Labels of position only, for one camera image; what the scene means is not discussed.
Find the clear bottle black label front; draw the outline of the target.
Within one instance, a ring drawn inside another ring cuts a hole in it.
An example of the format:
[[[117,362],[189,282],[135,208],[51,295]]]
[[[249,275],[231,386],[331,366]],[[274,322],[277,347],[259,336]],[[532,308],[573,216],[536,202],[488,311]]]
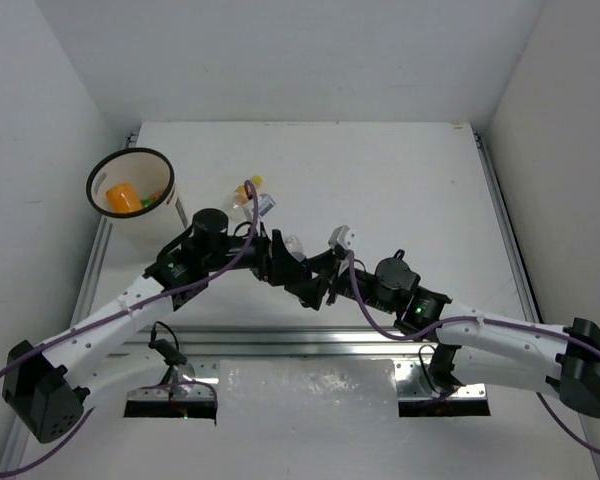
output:
[[[288,235],[284,238],[284,244],[287,251],[298,262],[303,262],[306,259],[304,247],[300,239],[295,235]]]

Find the clear bottle yellow label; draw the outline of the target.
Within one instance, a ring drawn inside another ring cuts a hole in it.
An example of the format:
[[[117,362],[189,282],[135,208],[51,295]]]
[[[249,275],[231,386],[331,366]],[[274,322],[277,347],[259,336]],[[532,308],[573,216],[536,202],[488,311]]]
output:
[[[223,211],[228,218],[236,223],[252,220],[253,202],[249,193],[243,184],[238,185],[236,189],[225,199]]]

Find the orange juice bottle barcode label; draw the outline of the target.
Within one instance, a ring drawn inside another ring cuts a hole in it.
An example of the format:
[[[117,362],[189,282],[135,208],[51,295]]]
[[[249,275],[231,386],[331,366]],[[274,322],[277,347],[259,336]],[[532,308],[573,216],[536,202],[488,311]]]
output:
[[[130,183],[114,185],[106,191],[111,210],[116,214],[131,214],[143,209],[143,204]]]

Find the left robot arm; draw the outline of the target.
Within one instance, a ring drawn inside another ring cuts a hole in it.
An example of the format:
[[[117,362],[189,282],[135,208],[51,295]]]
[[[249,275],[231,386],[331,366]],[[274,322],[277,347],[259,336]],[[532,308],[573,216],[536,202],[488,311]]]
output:
[[[23,340],[9,351],[11,369],[2,396],[39,442],[59,439],[82,416],[86,399],[95,394],[84,379],[103,358],[230,270],[249,270],[258,280],[298,296],[304,307],[319,308],[324,292],[309,283],[331,253],[303,258],[288,250],[277,229],[251,225],[245,237],[227,230],[223,211],[196,212],[191,225],[99,312],[39,346]]]

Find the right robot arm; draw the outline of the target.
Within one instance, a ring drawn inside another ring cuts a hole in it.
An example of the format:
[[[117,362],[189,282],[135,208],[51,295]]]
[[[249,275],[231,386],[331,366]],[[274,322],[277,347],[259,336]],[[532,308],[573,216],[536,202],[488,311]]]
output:
[[[420,286],[403,251],[374,272],[358,270],[352,253],[302,262],[290,287],[305,307],[342,296],[364,309],[395,315],[396,341],[425,339],[437,347],[427,374],[443,391],[495,384],[552,396],[571,410],[600,419],[600,327],[583,318],[569,325],[538,324],[481,312]]]

